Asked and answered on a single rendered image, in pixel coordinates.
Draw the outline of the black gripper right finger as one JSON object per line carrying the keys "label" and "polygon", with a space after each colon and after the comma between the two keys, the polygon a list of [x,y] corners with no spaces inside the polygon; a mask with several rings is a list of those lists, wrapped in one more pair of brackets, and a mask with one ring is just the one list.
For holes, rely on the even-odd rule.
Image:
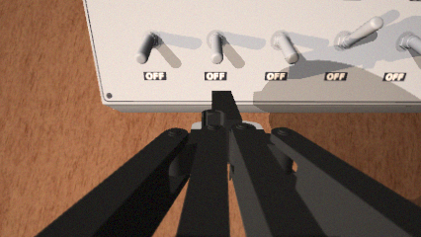
{"label": "black gripper right finger", "polygon": [[292,129],[242,120],[221,94],[246,237],[421,237],[420,206]]}

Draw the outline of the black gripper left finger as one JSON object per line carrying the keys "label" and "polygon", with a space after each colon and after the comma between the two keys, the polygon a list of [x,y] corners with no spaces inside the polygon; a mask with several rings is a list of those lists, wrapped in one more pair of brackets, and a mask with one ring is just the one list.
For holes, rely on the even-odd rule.
{"label": "black gripper left finger", "polygon": [[163,131],[35,237],[152,237],[188,180],[175,237],[230,237],[226,142],[223,97],[211,91],[190,133]]}

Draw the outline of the white switch panel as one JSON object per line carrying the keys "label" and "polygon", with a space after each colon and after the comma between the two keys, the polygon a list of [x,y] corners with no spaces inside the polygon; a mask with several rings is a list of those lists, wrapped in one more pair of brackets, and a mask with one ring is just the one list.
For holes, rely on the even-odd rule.
{"label": "white switch panel", "polygon": [[211,91],[240,113],[421,113],[421,0],[83,3],[121,113],[201,113]]}

